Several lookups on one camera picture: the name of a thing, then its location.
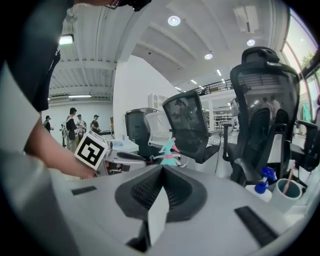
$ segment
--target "black rubber pad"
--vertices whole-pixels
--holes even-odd
[[[76,196],[76,195],[81,195],[81,194],[88,193],[88,192],[94,191],[94,190],[97,190],[97,188],[95,186],[86,186],[86,187],[82,187],[82,188],[72,189],[71,192],[74,196]]]
[[[261,247],[275,240],[278,235],[248,206],[234,210]]]

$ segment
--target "chair headrest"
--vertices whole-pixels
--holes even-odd
[[[249,49],[246,49],[242,53],[241,63],[250,63],[250,62],[272,62],[278,63],[280,61],[276,52],[270,48],[264,46],[256,46]]]

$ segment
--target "black railing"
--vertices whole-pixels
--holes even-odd
[[[193,91],[196,91],[199,96],[203,96],[206,94],[213,94],[217,92],[222,92],[226,90],[233,90],[234,88],[232,87],[230,79],[227,79],[225,81],[219,81],[219,82],[214,82],[210,83],[201,87],[198,87],[196,89],[193,89]]]

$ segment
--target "white wall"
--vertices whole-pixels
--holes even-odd
[[[72,102],[72,104],[49,106],[48,110],[42,112],[42,122],[45,121],[47,115],[50,116],[51,127],[54,127],[54,130],[51,131],[51,135],[60,144],[62,144],[62,134],[59,129],[61,123],[63,121],[66,121],[67,116],[69,115],[70,108],[72,107],[77,110],[77,115],[81,114],[82,119],[86,122],[87,129],[90,128],[90,123],[94,119],[94,115],[99,116],[98,123],[102,131],[111,129],[110,118],[113,116],[112,103]],[[77,115],[73,117],[75,123],[77,123],[78,121]]]
[[[127,134],[125,113],[147,108],[149,94],[171,97],[177,93],[173,85],[144,59],[132,55],[128,62],[118,62],[113,91],[115,137]]]

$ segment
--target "person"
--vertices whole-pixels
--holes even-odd
[[[99,116],[97,114],[94,115],[93,121],[91,122],[91,130],[98,134],[101,130],[99,128],[99,123],[97,122]]]
[[[268,102],[267,97],[263,97],[263,103],[261,104],[262,109],[269,109],[270,110],[270,119],[273,117],[274,108],[273,106]]]
[[[46,128],[46,130],[47,130],[49,133],[51,133],[50,131],[53,131],[54,128],[50,126],[49,120],[51,120],[51,118],[50,118],[50,116],[47,115],[47,116],[45,117],[45,121],[44,121],[44,123],[43,123],[43,126],[44,126],[44,128]]]
[[[276,97],[274,95],[271,96],[271,104],[272,104],[272,118],[276,119],[277,112],[279,109],[281,109],[281,107],[280,107],[279,101],[276,100]]]
[[[79,142],[87,131],[87,123],[83,121],[81,114],[77,115],[79,121],[76,123]]]
[[[75,124],[74,116],[76,115],[77,110],[72,107],[70,108],[70,112],[68,117],[66,118],[65,126],[68,130],[68,143],[69,143],[69,149],[72,153],[76,152],[76,133],[75,130],[77,129],[77,126]]]
[[[49,108],[49,85],[55,66],[60,60],[59,38],[67,10],[76,4],[132,6],[140,11],[151,0],[42,0],[34,4],[23,2],[24,23],[16,22],[9,32],[10,43],[3,53],[8,68],[20,90],[40,114],[25,145],[25,152],[41,159],[48,168],[62,173],[93,178],[95,172],[63,148],[44,128],[41,112]]]

